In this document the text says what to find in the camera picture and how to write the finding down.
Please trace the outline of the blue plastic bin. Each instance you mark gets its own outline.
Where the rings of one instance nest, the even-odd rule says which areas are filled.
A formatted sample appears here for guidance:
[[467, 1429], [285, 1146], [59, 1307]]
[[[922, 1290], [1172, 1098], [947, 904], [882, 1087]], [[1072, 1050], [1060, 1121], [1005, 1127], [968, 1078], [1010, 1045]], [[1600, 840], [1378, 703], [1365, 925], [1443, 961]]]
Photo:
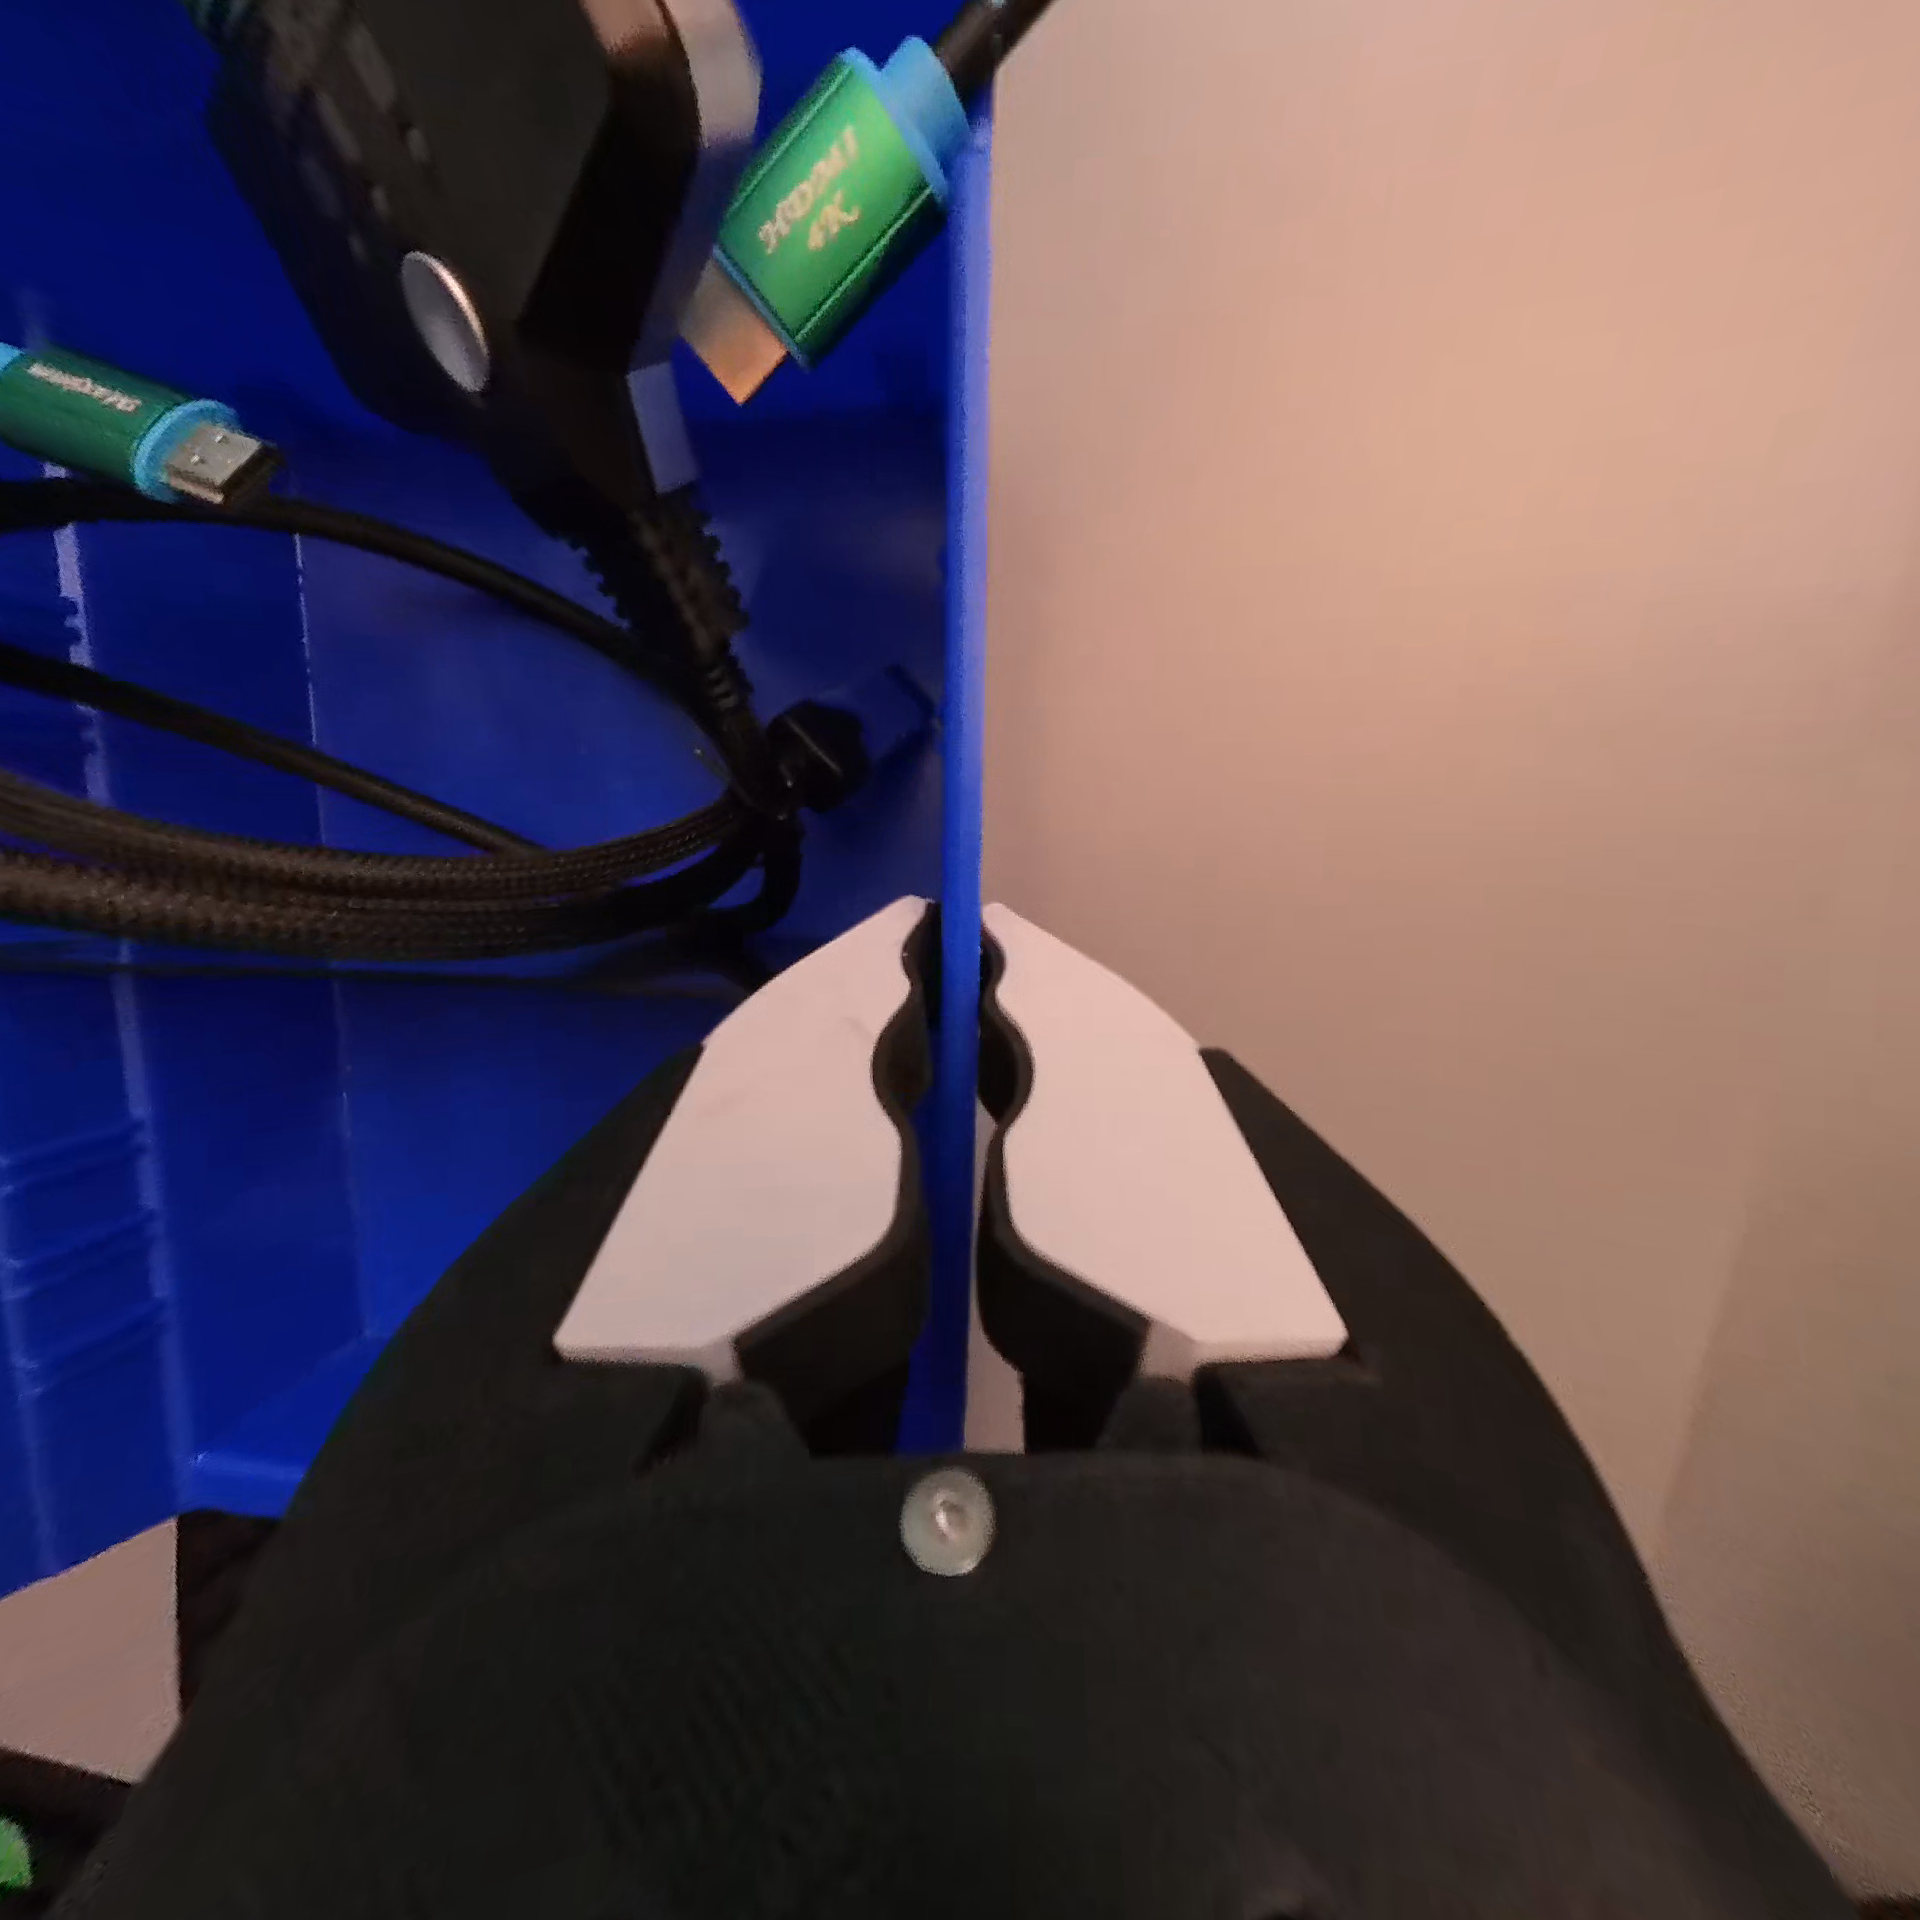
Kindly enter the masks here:
[[[753, 150], [947, 3], [739, 3]], [[186, 3], [5, 3], [5, 1594], [275, 1520], [442, 1269], [980, 805], [990, 136], [693, 483], [525, 511], [345, 385]]]

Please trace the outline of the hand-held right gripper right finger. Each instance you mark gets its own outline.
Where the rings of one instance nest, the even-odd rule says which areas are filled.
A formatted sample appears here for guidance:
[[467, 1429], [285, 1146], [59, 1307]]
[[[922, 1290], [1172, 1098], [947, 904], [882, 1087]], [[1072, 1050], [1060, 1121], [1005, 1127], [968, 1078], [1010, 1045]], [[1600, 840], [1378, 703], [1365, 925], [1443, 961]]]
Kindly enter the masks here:
[[980, 914], [977, 1325], [1018, 1392], [990, 1447], [1086, 1451], [1140, 1381], [1345, 1355], [1197, 1040], [1010, 904]]

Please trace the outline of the black HDMI switch box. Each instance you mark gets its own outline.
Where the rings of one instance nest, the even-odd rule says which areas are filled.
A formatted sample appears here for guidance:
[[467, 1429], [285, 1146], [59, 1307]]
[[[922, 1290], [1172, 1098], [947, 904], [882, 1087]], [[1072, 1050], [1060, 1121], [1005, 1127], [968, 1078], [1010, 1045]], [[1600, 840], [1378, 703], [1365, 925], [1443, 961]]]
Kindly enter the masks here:
[[673, 354], [753, 150], [731, 1], [206, 1], [209, 134], [347, 390], [525, 511], [697, 473]]

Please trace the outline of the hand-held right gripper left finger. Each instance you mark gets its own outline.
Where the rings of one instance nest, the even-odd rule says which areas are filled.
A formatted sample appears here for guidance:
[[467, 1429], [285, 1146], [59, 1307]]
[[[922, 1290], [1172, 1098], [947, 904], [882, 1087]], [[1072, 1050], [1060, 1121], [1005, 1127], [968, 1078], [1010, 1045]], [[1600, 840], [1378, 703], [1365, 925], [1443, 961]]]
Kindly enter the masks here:
[[818, 1455], [899, 1449], [931, 1297], [917, 1111], [937, 952], [937, 903], [900, 895], [712, 1031], [555, 1355], [765, 1387]]

